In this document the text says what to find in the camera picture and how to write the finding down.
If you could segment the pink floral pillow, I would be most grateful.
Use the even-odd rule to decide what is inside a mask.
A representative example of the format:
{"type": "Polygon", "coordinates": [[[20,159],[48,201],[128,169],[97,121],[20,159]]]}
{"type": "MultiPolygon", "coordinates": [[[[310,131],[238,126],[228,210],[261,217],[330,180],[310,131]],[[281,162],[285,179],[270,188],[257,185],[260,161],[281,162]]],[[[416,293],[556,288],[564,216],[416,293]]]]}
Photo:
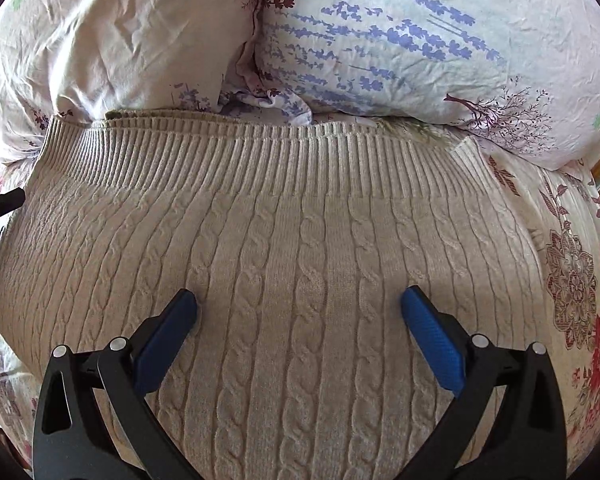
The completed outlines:
{"type": "Polygon", "coordinates": [[[260,0],[5,0],[0,162],[38,154],[56,116],[218,112],[249,77],[259,9],[260,0]]]}

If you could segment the lavender print pillow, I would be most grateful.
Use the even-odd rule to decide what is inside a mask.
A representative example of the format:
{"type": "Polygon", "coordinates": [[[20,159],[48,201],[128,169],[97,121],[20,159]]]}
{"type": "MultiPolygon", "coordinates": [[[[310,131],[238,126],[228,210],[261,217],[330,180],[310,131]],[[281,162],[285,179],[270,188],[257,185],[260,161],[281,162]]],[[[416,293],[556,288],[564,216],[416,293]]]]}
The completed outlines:
{"type": "Polygon", "coordinates": [[[261,0],[250,74],[268,116],[411,117],[557,169],[600,157],[596,0],[261,0]]]}

